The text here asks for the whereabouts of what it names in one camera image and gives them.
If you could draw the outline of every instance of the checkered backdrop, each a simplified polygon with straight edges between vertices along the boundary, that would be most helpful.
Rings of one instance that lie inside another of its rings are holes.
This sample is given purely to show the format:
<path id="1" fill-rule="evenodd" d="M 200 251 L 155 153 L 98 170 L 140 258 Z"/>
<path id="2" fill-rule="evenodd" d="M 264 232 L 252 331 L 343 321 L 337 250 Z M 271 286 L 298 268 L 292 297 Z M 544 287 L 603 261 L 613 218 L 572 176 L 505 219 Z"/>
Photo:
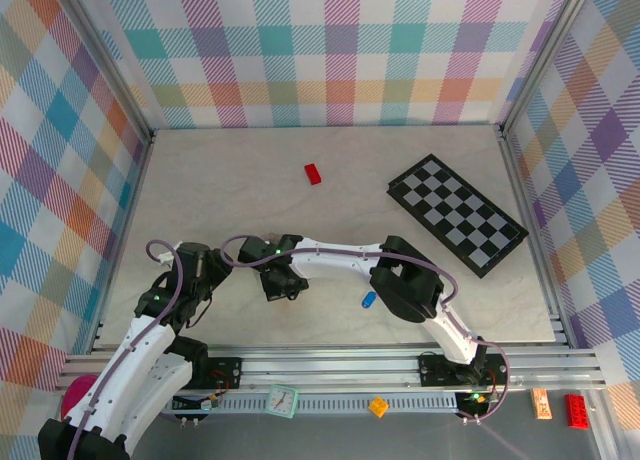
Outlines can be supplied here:
<path id="1" fill-rule="evenodd" d="M 493 122 L 563 0 L 84 0 L 154 126 Z"/>
<path id="2" fill-rule="evenodd" d="M 142 142 L 56 0 L 0 0 L 0 458 L 39 458 Z"/>
<path id="3" fill-rule="evenodd" d="M 640 0 L 588 0 L 513 147 L 581 346 L 640 453 Z"/>

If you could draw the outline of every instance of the white table surface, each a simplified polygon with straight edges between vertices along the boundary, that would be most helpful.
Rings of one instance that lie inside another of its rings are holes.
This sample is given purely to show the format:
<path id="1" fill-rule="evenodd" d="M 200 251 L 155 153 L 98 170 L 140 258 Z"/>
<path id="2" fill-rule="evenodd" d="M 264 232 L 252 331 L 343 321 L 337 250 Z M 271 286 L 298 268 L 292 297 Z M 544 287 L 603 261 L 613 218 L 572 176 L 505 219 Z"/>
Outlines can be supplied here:
<path id="1" fill-rule="evenodd" d="M 527 242 L 479 279 L 387 195 L 388 182 L 429 153 L 520 219 L 490 126 L 161 131 L 98 342 L 120 343 L 140 294 L 162 272 L 146 257 L 148 240 L 213 248 L 240 233 L 356 245 L 402 236 L 458 280 L 454 305 L 469 328 L 487 340 L 553 341 Z M 318 167 L 320 185 L 309 184 L 308 163 Z M 424 328 L 396 318 L 380 300 L 363 309 L 370 290 L 317 279 L 296 301 L 268 303 L 257 273 L 235 269 L 201 322 L 182 333 L 233 345 L 431 341 Z"/>

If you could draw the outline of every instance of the red block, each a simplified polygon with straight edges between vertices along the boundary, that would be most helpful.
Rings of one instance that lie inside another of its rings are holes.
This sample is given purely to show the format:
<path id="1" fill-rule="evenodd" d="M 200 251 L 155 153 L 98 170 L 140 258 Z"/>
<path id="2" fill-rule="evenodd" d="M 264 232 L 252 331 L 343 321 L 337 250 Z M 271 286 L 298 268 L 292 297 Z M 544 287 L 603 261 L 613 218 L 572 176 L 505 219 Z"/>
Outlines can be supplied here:
<path id="1" fill-rule="evenodd" d="M 565 395 L 567 402 L 567 420 L 571 428 L 587 430 L 589 428 L 589 416 L 582 395 Z"/>
<path id="2" fill-rule="evenodd" d="M 309 177 L 311 185 L 317 185 L 322 181 L 322 179 L 320 178 L 320 173 L 318 172 L 315 164 L 310 163 L 309 165 L 305 165 L 304 171 L 307 172 L 307 177 Z"/>

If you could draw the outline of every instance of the black cable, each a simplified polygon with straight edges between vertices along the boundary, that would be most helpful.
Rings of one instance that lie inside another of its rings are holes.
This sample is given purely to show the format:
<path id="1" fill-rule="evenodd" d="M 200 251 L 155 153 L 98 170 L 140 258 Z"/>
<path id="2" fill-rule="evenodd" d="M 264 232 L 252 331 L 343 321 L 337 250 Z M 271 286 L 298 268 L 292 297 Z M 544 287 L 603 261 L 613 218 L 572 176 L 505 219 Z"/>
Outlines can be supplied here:
<path id="1" fill-rule="evenodd" d="M 185 328 L 195 327 L 200 321 L 200 319 L 204 316 L 204 314 L 207 313 L 207 310 L 209 310 L 209 307 L 211 306 L 212 303 L 213 303 L 213 297 L 209 297 L 209 303 L 207 304 L 206 307 L 204 307 L 204 310 L 202 311 L 200 316 L 196 319 L 195 323 L 191 325 L 191 320 L 187 320 L 187 326 Z"/>

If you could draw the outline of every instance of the clock face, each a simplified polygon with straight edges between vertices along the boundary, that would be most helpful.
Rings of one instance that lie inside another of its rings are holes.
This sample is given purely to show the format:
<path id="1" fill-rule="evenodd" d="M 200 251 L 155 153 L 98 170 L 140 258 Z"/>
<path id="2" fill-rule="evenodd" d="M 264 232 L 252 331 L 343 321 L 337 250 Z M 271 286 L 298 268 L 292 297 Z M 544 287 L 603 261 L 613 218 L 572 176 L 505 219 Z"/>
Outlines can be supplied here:
<path id="1" fill-rule="evenodd" d="M 298 391 L 295 388 L 273 385 L 267 399 L 266 412 L 280 417 L 291 418 L 298 404 Z"/>

